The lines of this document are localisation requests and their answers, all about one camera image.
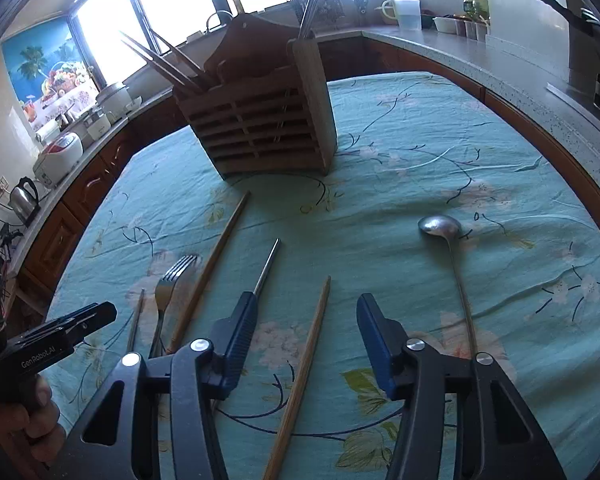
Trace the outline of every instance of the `granite countertop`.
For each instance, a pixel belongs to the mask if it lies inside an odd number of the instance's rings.
[[[415,54],[428,57],[459,72],[503,97],[542,126],[561,143],[600,187],[600,124],[594,124],[575,108],[547,90],[547,84],[558,88],[564,81],[529,62],[497,48],[453,34],[436,30],[400,30],[397,27],[347,28],[318,34],[317,41],[332,41],[363,36],[382,41]],[[94,142],[72,169],[71,173],[46,198],[42,210],[25,232],[16,248],[8,269],[8,277],[16,276],[33,240],[46,218],[58,204],[64,192],[96,154],[128,122],[148,108],[171,96],[171,88],[164,90],[128,118],[114,124]]]
[[[42,229],[42,226],[46,222],[46,219],[54,210],[56,205],[58,205],[58,202],[60,202],[62,196],[65,194],[67,189],[69,189],[74,180],[82,173],[82,170],[87,167],[87,165],[94,159],[100,150],[104,148],[104,146],[106,146],[107,143],[129,123],[129,121],[154,107],[158,103],[161,103],[165,99],[171,97],[173,93],[172,90],[173,89],[168,88],[163,92],[160,92],[158,95],[152,97],[147,102],[142,103],[138,110],[129,113],[126,118],[120,119],[117,123],[113,124],[106,134],[104,134],[91,146],[84,150],[84,153],[82,154],[78,163],[72,168],[67,176],[62,179],[62,182],[60,182],[60,184],[51,190],[45,197],[40,206],[40,212],[34,218],[33,222],[26,229],[26,231],[24,231],[24,236],[20,239],[17,247],[13,251],[9,267],[7,268],[7,278],[14,278],[17,276],[18,272],[20,272],[20,268],[24,263],[24,259],[33,245],[33,241],[38,236],[40,229]]]

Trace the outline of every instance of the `bottle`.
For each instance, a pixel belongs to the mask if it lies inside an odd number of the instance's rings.
[[[477,7],[478,15],[485,19],[489,19],[489,1],[488,0],[475,0],[475,6]]]
[[[235,10],[238,11],[238,14],[244,14],[244,7],[242,6],[242,0],[233,0],[235,5]]]
[[[462,3],[462,10],[464,10],[464,13],[473,20],[477,13],[475,0],[464,0]]]

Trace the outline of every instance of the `tablecloth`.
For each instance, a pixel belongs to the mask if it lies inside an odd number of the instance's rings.
[[[418,220],[462,224],[456,257],[477,327],[554,446],[570,479],[600,457],[600,232],[564,180],[520,134],[448,80],[397,73],[329,83],[338,149],[327,176],[223,181],[189,127],[137,153],[88,225],[49,318],[111,301],[115,323],[46,371],[70,429],[125,352],[146,291],[136,351],[156,322],[155,285],[197,255],[167,310],[168,341],[192,283],[243,192],[253,194],[189,327],[205,336],[251,290],[275,238],[282,249],[260,298],[242,377],[216,414],[230,478],[259,478],[325,277],[333,277],[282,479],[382,479],[400,402],[378,388],[356,325],[356,300],[439,351],[468,357],[448,249]],[[455,403],[446,404],[441,478],[452,475]],[[172,478],[167,403],[164,478]]]

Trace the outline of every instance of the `electric kettle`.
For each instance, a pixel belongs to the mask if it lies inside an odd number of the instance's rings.
[[[29,184],[34,194],[31,194],[24,185]],[[29,227],[35,216],[40,211],[40,197],[33,180],[28,176],[20,179],[18,185],[11,190],[9,198],[9,206],[16,213],[18,218],[22,220],[25,227]]]

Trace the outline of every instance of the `palm tree poster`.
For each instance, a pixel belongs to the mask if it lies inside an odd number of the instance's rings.
[[[34,131],[58,115],[77,115],[98,90],[64,18],[49,20],[2,43],[11,85]]]

